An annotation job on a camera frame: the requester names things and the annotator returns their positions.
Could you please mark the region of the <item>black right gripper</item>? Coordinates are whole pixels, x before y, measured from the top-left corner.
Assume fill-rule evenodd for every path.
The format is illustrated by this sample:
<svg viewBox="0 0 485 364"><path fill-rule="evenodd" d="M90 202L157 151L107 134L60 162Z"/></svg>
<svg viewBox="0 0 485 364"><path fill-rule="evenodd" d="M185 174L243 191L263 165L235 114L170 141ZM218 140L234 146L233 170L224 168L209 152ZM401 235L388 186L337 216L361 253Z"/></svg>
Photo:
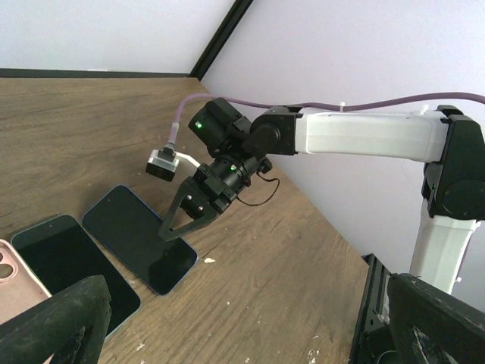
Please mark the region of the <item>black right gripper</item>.
<svg viewBox="0 0 485 364"><path fill-rule="evenodd" d="M179 186L158 235L163 241L172 241L207 227L251 185L253 174L266 174L272 168L266 157L258 160L235 155L219 155L210 165L201 164L193 177ZM175 227L179 211L189 221Z"/></svg>

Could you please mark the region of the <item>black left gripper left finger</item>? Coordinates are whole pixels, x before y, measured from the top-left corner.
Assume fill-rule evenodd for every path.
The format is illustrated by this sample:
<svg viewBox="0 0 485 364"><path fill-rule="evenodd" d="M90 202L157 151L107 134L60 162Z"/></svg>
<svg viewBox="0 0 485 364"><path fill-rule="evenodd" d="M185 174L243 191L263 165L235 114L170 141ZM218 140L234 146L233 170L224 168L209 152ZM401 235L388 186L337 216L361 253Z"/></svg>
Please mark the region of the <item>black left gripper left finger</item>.
<svg viewBox="0 0 485 364"><path fill-rule="evenodd" d="M91 276L1 324L1 362L97 363L110 301L105 278Z"/></svg>

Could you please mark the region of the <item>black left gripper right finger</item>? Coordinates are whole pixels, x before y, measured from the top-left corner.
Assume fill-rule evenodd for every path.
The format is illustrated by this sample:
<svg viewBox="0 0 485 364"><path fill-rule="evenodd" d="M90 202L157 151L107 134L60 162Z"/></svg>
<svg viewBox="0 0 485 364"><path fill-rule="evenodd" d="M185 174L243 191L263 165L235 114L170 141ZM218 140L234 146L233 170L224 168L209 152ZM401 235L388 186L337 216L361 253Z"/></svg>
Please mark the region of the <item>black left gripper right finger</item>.
<svg viewBox="0 0 485 364"><path fill-rule="evenodd" d="M484 362L483 312L410 274L392 274L387 292L400 362Z"/></svg>

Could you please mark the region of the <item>plain pink phone case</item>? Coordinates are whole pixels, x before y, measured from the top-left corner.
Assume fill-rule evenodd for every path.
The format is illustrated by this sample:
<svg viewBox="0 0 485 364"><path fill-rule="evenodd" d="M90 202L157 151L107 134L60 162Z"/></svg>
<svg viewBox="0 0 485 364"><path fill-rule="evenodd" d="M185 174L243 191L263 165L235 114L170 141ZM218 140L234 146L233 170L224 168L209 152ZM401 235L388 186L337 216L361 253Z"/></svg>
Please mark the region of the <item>plain pink phone case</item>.
<svg viewBox="0 0 485 364"><path fill-rule="evenodd" d="M6 240L1 240L0 294L2 324L52 296Z"/></svg>

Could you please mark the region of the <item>black screen smartphone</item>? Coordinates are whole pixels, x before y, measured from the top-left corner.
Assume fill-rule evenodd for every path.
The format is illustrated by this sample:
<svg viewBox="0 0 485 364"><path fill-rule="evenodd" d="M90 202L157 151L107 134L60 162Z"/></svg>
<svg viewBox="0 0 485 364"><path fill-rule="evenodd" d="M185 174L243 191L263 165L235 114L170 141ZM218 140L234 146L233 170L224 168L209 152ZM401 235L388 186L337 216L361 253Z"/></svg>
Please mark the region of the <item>black screen smartphone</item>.
<svg viewBox="0 0 485 364"><path fill-rule="evenodd" d="M11 244L53 295L84 278L101 275L111 296L108 336L141 306L135 290L72 216L59 215L19 231Z"/></svg>

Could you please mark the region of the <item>blue smartphone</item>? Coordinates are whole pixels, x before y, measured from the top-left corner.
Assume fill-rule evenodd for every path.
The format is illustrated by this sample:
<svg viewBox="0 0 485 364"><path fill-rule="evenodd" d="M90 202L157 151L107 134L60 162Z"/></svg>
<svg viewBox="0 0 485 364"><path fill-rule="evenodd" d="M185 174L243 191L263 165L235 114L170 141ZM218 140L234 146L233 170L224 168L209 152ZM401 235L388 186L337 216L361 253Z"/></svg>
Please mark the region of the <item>blue smartphone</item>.
<svg viewBox="0 0 485 364"><path fill-rule="evenodd" d="M104 195L82 220L83 226L156 294L170 293L198 261L183 239L165 242L162 224L134 192L118 185Z"/></svg>

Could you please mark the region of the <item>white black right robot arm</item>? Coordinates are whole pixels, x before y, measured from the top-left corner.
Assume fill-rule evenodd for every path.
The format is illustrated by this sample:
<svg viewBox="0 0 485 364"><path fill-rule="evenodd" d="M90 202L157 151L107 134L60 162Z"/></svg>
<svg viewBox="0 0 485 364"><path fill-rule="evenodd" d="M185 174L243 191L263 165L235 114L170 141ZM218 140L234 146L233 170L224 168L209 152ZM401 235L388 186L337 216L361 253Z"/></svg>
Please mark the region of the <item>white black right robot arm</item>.
<svg viewBox="0 0 485 364"><path fill-rule="evenodd" d="M160 236L174 240L222 215L251 183L271 170L270 155L336 153L404 158L424 164L421 221L410 273L451 292L471 235L484 219L484 138L480 125L452 105L417 113L384 113L392 105L428 101L409 96L363 105L266 105L249 120L235 99L206 96L189 129L213 158L210 165L175 149L180 121L167 144L152 151L146 172L180 185Z"/></svg>

